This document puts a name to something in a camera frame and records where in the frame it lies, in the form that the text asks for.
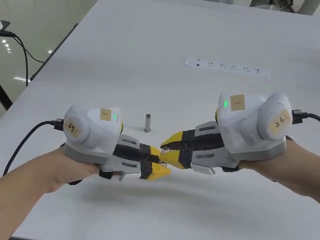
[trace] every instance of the floor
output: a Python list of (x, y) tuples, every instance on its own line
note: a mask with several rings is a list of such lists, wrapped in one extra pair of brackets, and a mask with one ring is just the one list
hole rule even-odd
[[(303, 1), (294, 0), (295, 11)], [(36, 59), (45, 61), (96, 2), (97, 0), (0, 0), (0, 20), (10, 21), (7, 30), (16, 33)], [(249, 6), (251, 0), (233, 2)], [(0, 60), (0, 85), (14, 102), (26, 88), (23, 51), (13, 39), (0, 38)], [(29, 58), (29, 78), (40, 66), (41, 63)], [(5, 112), (0, 104), (0, 118)]]

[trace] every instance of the label sticker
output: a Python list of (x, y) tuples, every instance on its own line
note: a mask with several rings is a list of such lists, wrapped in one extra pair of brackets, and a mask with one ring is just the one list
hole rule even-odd
[(269, 124), (269, 130), (273, 134), (278, 134), (285, 126), (291, 124), (292, 119), (288, 110), (284, 109), (277, 117)]
[(231, 112), (246, 109), (245, 95), (233, 95), (230, 97)]
[(63, 129), (67, 131), (74, 139), (77, 139), (81, 134), (81, 130), (77, 127), (74, 121), (69, 118), (64, 121)]
[(100, 120), (111, 121), (111, 109), (101, 108)]

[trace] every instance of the power outlet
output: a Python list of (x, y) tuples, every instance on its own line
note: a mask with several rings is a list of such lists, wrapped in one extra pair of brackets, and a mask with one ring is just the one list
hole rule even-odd
[(248, 75), (253, 77), (270, 78), (267, 69), (261, 67), (245, 66), (241, 64), (232, 64), (223, 61), (212, 61), (196, 57), (187, 57), (185, 65), (189, 68), (211, 69), (214, 71), (223, 71), (234, 74)]

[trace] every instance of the black wire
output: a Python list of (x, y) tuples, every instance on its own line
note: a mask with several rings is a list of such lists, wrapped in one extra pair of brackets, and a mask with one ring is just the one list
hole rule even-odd
[(27, 50), (25, 48), (24, 43), (22, 42), (21, 38), (17, 36), (16, 34), (12, 38), (17, 38), (20, 41), (20, 45), (23, 49), (24, 53), (24, 59), (25, 59), (25, 87), (28, 87), (28, 81), (29, 81), (29, 66), (28, 66), (28, 56), (27, 56)]
[(315, 119), (318, 120), (320, 122), (320, 116), (313, 114), (313, 113), (304, 113), (301, 115), (301, 117), (303, 119), (307, 119), (307, 118), (311, 118), (311, 119)]
[[(22, 47), (22, 44), (21, 44), (15, 37), (13, 37), (13, 39)], [(42, 63), (42, 64), (45, 63), (44, 61), (40, 61), (40, 60), (38, 60), (38, 59), (35, 59), (34, 56), (32, 56), (32, 54), (31, 54), (27, 49), (25, 49), (25, 51), (26, 51), (26, 52), (29, 54), (29, 56), (30, 56), (33, 60), (35, 60), (36, 62)]]
[(297, 11), (295, 11), (295, 10), (293, 9), (292, 6), (287, 6), (287, 7), (284, 9), (284, 11), (285, 11), (286, 13), (291, 13), (291, 14), (297, 14), (297, 13), (298, 13)]
[(4, 169), (4, 172), (3, 172), (3, 175), (6, 175), (9, 171), (9, 168), (12, 164), (12, 162), (14, 161), (15, 157), (17, 156), (18, 152), (20, 151), (20, 149), (22, 148), (22, 146), (25, 144), (25, 142), (28, 140), (28, 138), (38, 129), (40, 128), (41, 126), (43, 125), (47, 125), (47, 124), (50, 124), (50, 125), (55, 125), (55, 121), (43, 121), (41, 123), (39, 123), (38, 125), (36, 125), (34, 128), (31, 129), (31, 131), (24, 137), (24, 139), (20, 142), (19, 146), (16, 148), (16, 150), (14, 151), (12, 157), (10, 158), (10, 160), (8, 161), (8, 163), (6, 164), (5, 166), (5, 169)]

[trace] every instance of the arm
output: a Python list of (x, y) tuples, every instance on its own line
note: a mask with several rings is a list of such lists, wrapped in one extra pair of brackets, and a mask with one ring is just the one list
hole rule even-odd
[(320, 203), (320, 156), (293, 141), (287, 140), (287, 150), (280, 156), (265, 161), (241, 161), (239, 167), (254, 170)]
[(59, 148), (0, 178), (0, 240), (7, 240), (45, 193), (97, 174), (99, 168), (73, 161)]

